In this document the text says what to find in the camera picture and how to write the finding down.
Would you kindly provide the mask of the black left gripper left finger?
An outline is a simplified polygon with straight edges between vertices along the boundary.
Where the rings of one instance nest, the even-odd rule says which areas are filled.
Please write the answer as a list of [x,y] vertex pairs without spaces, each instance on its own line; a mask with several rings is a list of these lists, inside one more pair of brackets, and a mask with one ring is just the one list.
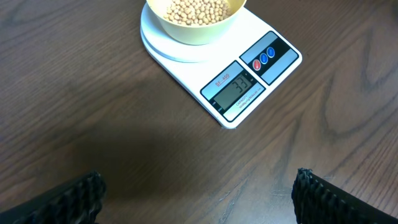
[[1,223],[96,224],[105,195],[103,177],[91,171],[1,212]]

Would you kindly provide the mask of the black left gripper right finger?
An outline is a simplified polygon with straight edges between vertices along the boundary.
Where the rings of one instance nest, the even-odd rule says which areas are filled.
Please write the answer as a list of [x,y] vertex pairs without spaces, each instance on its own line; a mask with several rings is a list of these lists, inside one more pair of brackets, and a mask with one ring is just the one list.
[[298,224],[397,224],[397,218],[327,182],[310,169],[298,169],[291,197]]

